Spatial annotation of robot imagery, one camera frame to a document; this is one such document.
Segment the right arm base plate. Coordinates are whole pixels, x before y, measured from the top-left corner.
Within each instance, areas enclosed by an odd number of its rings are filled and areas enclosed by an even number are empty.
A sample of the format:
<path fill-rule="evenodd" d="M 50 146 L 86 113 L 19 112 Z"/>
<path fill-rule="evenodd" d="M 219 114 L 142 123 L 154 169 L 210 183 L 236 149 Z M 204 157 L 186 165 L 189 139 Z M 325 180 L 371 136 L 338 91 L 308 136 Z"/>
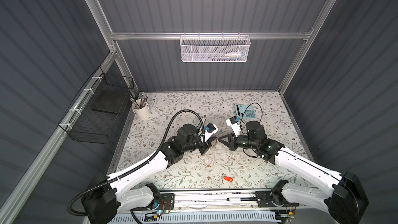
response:
<path fill-rule="evenodd" d="M 255 191 L 254 198 L 257 200 L 258 207 L 277 207 L 273 202 L 272 192 L 270 190 Z"/>

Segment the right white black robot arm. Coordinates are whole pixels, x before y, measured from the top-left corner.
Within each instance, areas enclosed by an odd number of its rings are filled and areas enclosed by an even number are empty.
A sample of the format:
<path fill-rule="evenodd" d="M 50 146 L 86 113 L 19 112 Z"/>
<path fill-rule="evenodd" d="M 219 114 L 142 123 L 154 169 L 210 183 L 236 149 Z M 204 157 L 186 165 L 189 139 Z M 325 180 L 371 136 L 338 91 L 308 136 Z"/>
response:
<path fill-rule="evenodd" d="M 258 121 L 247 122 L 247 134 L 242 135 L 239 121 L 237 117 L 227 119 L 226 124 L 233 132 L 227 141 L 219 139 L 229 150 L 251 149 L 256 158 L 283 167 L 315 185 L 309 188 L 279 180 L 267 197 L 274 206 L 298 203 L 329 213 L 340 224 L 360 222 L 369 200 L 355 174 L 342 174 L 298 155 L 281 142 L 269 139 Z"/>

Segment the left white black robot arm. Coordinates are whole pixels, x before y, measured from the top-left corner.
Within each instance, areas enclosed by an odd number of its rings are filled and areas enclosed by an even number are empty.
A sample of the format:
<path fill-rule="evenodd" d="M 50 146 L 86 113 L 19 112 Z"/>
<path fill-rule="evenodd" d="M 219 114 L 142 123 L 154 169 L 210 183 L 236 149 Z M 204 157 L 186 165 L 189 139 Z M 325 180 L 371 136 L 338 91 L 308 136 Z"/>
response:
<path fill-rule="evenodd" d="M 179 162 L 186 152 L 199 150 L 206 153 L 218 132 L 216 125 L 209 123 L 204 133 L 192 124 L 184 124 L 176 136 L 171 136 L 161 145 L 153 160 L 144 159 L 129 168 L 110 175 L 96 176 L 91 185 L 109 182 L 109 185 L 82 197 L 82 205 L 92 224 L 107 224 L 119 212 L 136 209 L 157 209 L 162 206 L 162 195 L 153 183 L 136 189 L 135 186 L 148 177 Z"/>

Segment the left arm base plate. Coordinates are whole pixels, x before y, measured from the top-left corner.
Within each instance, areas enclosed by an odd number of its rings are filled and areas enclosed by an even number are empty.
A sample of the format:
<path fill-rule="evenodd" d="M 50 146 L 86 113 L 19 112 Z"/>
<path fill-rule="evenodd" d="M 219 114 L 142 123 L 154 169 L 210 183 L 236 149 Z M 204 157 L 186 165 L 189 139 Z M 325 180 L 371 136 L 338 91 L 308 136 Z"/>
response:
<path fill-rule="evenodd" d="M 155 210 L 173 210 L 175 203 L 175 194 L 161 193 L 160 197 L 155 197 L 154 202 L 148 206 L 134 208 L 133 211 L 155 211 Z"/>

